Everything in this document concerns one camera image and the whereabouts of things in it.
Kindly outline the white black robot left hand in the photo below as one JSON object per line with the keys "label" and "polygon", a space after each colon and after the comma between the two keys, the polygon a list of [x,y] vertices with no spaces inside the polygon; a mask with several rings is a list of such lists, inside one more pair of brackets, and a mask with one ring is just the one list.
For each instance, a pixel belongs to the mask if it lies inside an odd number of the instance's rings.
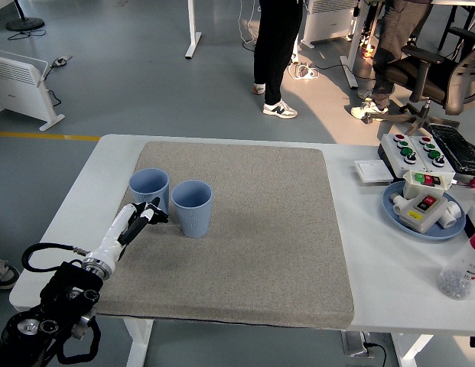
{"label": "white black robot left hand", "polygon": [[149,224],[167,223],[168,214],[158,207],[160,199],[151,202],[129,203],[115,217],[106,232],[100,247],[90,252],[83,267],[98,266],[115,270],[123,249]]}

